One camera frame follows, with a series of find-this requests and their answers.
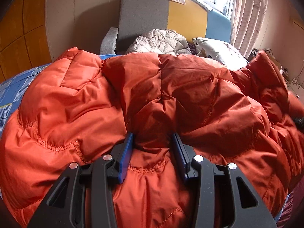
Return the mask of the blue plaid bed sheet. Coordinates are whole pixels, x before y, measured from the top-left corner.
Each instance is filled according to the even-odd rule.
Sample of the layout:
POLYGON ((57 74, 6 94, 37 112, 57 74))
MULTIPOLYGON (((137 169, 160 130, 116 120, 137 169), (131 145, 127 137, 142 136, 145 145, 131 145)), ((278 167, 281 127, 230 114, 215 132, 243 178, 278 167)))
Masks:
POLYGON ((12 209, 40 202, 68 163, 93 162, 124 139, 105 62, 73 50, 1 85, 1 192, 12 209))

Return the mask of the white printed pillow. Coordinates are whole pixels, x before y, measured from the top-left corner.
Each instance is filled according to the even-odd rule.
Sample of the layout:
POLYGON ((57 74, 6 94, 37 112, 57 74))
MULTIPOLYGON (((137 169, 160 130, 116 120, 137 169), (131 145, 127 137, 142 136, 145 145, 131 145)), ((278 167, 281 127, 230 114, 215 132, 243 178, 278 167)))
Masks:
POLYGON ((229 70, 239 70, 249 63, 230 43, 202 37, 193 38, 192 42, 196 46, 198 56, 216 60, 229 70))

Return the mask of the beige quilted jacket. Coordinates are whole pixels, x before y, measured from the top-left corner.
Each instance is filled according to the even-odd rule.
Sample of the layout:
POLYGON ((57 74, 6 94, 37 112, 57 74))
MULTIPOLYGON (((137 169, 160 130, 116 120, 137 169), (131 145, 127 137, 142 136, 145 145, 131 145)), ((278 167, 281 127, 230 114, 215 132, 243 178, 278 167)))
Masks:
POLYGON ((187 39, 171 29, 153 29, 138 36, 126 54, 133 52, 154 52, 157 54, 191 55, 187 39))

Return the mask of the orange puffer jacket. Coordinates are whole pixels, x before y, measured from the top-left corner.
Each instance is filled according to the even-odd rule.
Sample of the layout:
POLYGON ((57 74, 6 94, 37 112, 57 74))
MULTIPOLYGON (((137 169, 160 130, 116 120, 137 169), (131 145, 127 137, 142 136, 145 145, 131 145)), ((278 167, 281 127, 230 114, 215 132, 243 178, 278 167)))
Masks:
POLYGON ((194 55, 102 60, 66 51, 28 87, 1 137, 1 191, 26 227, 71 162, 92 163, 135 135, 114 188, 119 227, 186 227, 193 195, 173 165, 173 133, 212 163, 236 163, 273 216, 303 177, 303 104, 263 51, 232 71, 194 55))

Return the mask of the grey yellow blue headboard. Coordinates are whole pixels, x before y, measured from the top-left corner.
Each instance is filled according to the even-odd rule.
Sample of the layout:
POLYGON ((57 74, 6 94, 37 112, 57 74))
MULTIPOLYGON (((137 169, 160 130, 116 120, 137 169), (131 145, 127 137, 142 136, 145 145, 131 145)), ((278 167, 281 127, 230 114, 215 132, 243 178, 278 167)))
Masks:
POLYGON ((170 0, 120 0, 117 51, 126 51, 140 35, 153 29, 172 29, 187 41, 204 37, 230 41, 231 22, 212 9, 207 11, 193 0, 185 4, 170 0))

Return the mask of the grey bed side rail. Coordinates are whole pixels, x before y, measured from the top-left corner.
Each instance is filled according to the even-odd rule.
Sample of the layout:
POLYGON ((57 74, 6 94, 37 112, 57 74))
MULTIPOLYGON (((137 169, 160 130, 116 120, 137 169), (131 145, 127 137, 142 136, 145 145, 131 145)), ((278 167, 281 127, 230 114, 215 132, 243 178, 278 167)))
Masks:
POLYGON ((115 55, 116 41, 119 33, 117 27, 111 27, 103 38, 99 50, 100 55, 115 55))

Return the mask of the pink striped curtain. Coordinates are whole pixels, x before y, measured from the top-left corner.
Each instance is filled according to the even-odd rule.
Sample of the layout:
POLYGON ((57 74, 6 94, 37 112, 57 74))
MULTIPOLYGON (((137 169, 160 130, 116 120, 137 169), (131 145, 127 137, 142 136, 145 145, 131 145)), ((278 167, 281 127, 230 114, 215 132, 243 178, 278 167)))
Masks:
POLYGON ((250 55, 266 15, 268 0, 230 0, 226 16, 231 22, 230 44, 245 58, 250 55))

